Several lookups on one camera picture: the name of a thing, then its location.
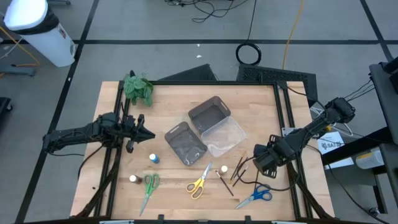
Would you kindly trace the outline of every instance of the scissors handle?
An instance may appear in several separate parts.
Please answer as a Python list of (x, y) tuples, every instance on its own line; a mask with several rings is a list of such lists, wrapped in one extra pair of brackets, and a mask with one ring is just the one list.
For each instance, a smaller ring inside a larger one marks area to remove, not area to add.
[(192, 193), (192, 199), (198, 199), (203, 193), (203, 183), (204, 180), (199, 178), (196, 182), (187, 185), (187, 192)]
[(259, 190), (260, 187), (263, 187), (263, 186), (260, 185), (260, 186), (256, 187), (256, 189), (254, 190), (254, 194), (253, 194), (254, 199), (253, 200), (257, 200), (257, 199), (263, 199), (266, 201), (271, 200), (272, 194), (269, 193), (269, 190), (266, 189), (265, 187), (263, 187), (264, 190)]
[(159, 182), (160, 182), (160, 178), (158, 174), (154, 174), (154, 175), (146, 175), (144, 177), (144, 182), (145, 185), (147, 187), (147, 194), (151, 195), (152, 192), (157, 189), (157, 187), (159, 186)]

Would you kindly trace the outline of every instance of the concrete floor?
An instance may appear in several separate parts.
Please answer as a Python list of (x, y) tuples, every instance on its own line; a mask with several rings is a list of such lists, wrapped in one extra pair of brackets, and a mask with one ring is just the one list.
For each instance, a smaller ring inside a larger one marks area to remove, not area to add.
[[(5, 12), (10, 0), (0, 2)], [(80, 40), (90, 9), (96, 0), (72, 0), (71, 6), (51, 3), (54, 13), (74, 40)], [(228, 3), (215, 2), (216, 7)], [(385, 40), (398, 40), (395, 0), (367, 0)], [(245, 39), (254, 1), (229, 11), (224, 18), (210, 18), (202, 24), (191, 21), (201, 17), (192, 6), (171, 7), (163, 0), (100, 0), (87, 40), (192, 40)], [(252, 39), (284, 40), (292, 28), (299, 1), (258, 1)], [(377, 40), (359, 0), (306, 0), (295, 40)], [(0, 45), (2, 55), (6, 45)], [(14, 110), (0, 128), (0, 223), (15, 221), (27, 184), (39, 156), (42, 136), (47, 132), (69, 67), (54, 67), (29, 45), (24, 45), (42, 63), (34, 78), (6, 75), (0, 79), (0, 96), (12, 98)], [(263, 58), (260, 66), (281, 68), (284, 44), (259, 44)], [(133, 69), (157, 80), (183, 70), (209, 63), (220, 80), (234, 80), (238, 62), (236, 44), (85, 44), (74, 73), (57, 129), (83, 126), (93, 119), (102, 81), (116, 81)], [(388, 45), (393, 57), (398, 45)], [(244, 61), (253, 61), (253, 52), (243, 49)], [(286, 69), (317, 74), (318, 96), (322, 103), (345, 96), (368, 80), (368, 66), (386, 61), (380, 44), (292, 44)], [(27, 63), (31, 59), (20, 49), (0, 60), (1, 64)], [(375, 92), (353, 101), (356, 117), (349, 126), (358, 134), (369, 134), (386, 125)], [(65, 149), (84, 153), (85, 146)], [(69, 215), (81, 157), (51, 157), (45, 162), (26, 221), (66, 218)], [(373, 190), (364, 185), (373, 175), (355, 166), (336, 170), (348, 191), (364, 207), (376, 206)], [(326, 174), (336, 216), (343, 220), (375, 222), (359, 210), (335, 180)], [(385, 175), (387, 215), (392, 223), (398, 217), (391, 188)]]

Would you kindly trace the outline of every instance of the trash can lid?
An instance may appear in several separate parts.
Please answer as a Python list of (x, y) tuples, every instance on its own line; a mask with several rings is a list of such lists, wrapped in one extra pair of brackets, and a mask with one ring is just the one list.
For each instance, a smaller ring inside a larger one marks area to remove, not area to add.
[(10, 30), (29, 29), (44, 20), (47, 9), (46, 0), (12, 0), (4, 23)]

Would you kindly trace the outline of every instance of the scissors blade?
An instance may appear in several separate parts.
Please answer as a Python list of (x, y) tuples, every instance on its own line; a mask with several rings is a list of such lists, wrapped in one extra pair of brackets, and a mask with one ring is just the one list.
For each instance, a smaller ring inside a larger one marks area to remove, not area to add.
[(202, 180), (204, 180), (204, 179), (206, 178), (207, 173), (209, 173), (209, 171), (210, 171), (210, 169), (211, 169), (211, 165), (213, 165), (213, 162), (210, 162), (210, 163), (207, 165), (205, 171), (203, 172), (203, 175), (201, 176), (201, 179), (202, 179)]
[(148, 203), (148, 199), (149, 199), (149, 194), (145, 194), (144, 203), (142, 203), (141, 211), (139, 212), (139, 216), (141, 216), (142, 213), (144, 212), (145, 206), (147, 206), (147, 203)]
[(246, 200), (244, 200), (243, 202), (241, 202), (238, 206), (235, 207), (235, 209), (239, 209), (245, 205), (247, 205), (248, 203), (250, 203), (251, 201), (253, 201), (253, 196), (248, 197)]

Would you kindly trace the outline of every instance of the small bottle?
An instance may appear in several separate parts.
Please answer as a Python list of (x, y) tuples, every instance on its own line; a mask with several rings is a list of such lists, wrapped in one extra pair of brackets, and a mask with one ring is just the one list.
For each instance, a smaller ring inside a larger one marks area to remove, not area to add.
[(151, 155), (149, 155), (149, 159), (150, 159), (152, 162), (154, 162), (154, 163), (159, 163), (159, 162), (160, 162), (159, 156), (157, 156), (156, 154), (151, 154)]
[(220, 175), (224, 175), (226, 172), (228, 171), (228, 167), (227, 166), (221, 166), (220, 170), (218, 171), (218, 173)]
[(131, 175), (130, 181), (135, 184), (140, 184), (142, 182), (142, 178), (136, 175)]

